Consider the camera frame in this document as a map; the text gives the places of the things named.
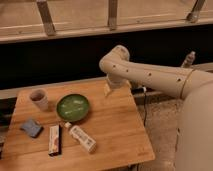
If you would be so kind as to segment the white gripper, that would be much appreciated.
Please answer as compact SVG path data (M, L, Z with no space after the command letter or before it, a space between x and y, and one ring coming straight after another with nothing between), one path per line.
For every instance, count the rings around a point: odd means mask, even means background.
M118 76L114 76L114 75L108 75L107 76L107 83L104 86L104 95L105 97L107 97L112 90L111 89L116 89L116 88L120 88L122 87L125 83L128 85L129 88L131 88L131 83L123 78L120 78Z

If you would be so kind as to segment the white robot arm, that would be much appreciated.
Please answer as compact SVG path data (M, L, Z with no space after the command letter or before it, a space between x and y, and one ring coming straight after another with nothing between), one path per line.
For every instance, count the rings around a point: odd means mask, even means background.
M122 45L99 62L106 74L105 92L128 81L183 101L177 126L175 171L213 171L213 73L183 67L134 63Z

